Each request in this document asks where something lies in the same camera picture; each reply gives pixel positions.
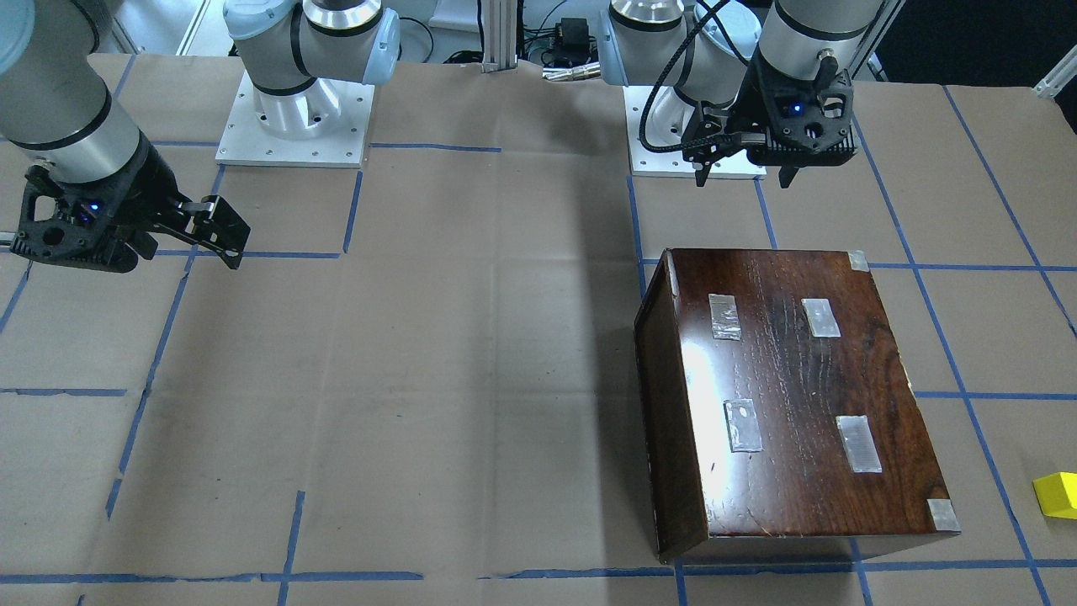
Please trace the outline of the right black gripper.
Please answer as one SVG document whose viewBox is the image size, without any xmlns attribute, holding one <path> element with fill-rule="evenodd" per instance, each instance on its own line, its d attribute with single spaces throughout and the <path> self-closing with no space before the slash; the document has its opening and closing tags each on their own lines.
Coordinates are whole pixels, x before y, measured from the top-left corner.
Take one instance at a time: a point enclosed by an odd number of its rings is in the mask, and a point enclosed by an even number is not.
<svg viewBox="0 0 1077 606">
<path fill-rule="evenodd" d="M 216 254 L 227 268 L 239 269 L 251 227 L 223 196 L 193 202 L 178 191 L 172 169 L 146 139 L 131 161 L 112 177 L 107 197 L 115 202 L 99 244 L 101 262 L 151 260 L 157 255 L 154 232 L 169 235 Z"/>
</svg>

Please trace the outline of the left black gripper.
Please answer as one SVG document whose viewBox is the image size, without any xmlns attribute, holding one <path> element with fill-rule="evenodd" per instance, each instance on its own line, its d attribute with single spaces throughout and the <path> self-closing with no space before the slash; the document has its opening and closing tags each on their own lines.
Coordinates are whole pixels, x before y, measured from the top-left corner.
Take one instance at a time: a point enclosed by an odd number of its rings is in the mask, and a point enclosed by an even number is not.
<svg viewBox="0 0 1077 606">
<path fill-rule="evenodd" d="M 797 166 L 842 164 L 842 70 L 833 51 L 809 61 L 808 76 L 791 77 L 755 51 L 737 100 L 726 110 L 700 101 L 683 136 L 683 158 L 703 188 L 712 168 L 738 152 L 778 169 L 788 189 Z"/>
</svg>

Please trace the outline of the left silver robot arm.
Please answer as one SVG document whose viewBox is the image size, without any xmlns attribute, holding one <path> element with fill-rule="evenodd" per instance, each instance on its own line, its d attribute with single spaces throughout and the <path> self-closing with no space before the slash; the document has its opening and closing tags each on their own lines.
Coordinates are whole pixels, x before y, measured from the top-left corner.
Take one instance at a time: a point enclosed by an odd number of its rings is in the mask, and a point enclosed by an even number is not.
<svg viewBox="0 0 1077 606">
<path fill-rule="evenodd" d="M 743 155 L 782 188 L 807 167 L 857 154 L 852 61 L 881 1 L 612 1 L 601 19 L 602 79 L 641 86 L 632 141 L 677 155 L 703 187 Z"/>
</svg>

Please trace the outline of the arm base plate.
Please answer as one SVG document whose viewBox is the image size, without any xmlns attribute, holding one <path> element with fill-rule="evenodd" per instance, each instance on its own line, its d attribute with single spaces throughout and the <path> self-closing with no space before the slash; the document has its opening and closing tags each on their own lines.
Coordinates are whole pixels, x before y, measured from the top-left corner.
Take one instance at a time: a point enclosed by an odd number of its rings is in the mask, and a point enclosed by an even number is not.
<svg viewBox="0 0 1077 606">
<path fill-rule="evenodd" d="M 215 154 L 224 165 L 360 169 L 376 86 L 318 79 L 305 91 L 258 91 L 243 74 Z"/>
<path fill-rule="evenodd" d="M 624 115 L 626 115 L 631 173 L 634 177 L 689 178 L 695 177 L 693 163 L 685 161 L 680 151 L 656 153 L 645 149 L 639 140 L 643 108 L 651 95 L 651 86 L 624 86 Z M 684 128 L 690 119 L 690 108 L 669 86 L 659 89 L 651 105 L 645 133 L 655 146 L 672 146 L 681 142 Z M 708 179 L 752 180 L 766 177 L 767 170 L 749 163 L 741 151 L 732 157 L 715 163 Z"/>
</svg>

